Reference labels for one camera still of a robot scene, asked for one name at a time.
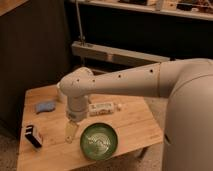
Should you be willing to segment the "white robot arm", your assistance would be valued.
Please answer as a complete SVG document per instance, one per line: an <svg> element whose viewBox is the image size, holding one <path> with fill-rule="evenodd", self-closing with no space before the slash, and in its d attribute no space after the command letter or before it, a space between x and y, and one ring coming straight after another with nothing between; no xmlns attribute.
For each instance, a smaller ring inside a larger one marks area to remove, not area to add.
<svg viewBox="0 0 213 171"><path fill-rule="evenodd" d="M90 94L168 100L162 171L213 171L213 59L166 61L95 76L81 67L60 82L67 117L85 118Z"/></svg>

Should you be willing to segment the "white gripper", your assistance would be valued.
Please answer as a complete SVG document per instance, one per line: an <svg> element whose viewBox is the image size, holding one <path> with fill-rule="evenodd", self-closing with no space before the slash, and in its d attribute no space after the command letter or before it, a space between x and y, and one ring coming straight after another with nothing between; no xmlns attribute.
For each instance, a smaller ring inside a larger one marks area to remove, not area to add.
<svg viewBox="0 0 213 171"><path fill-rule="evenodd" d="M75 122L82 121L87 116L87 111L88 98L86 96L67 98L66 115L69 120L72 120L66 124L65 140L67 143L71 143L75 138L78 129L78 125Z"/></svg>

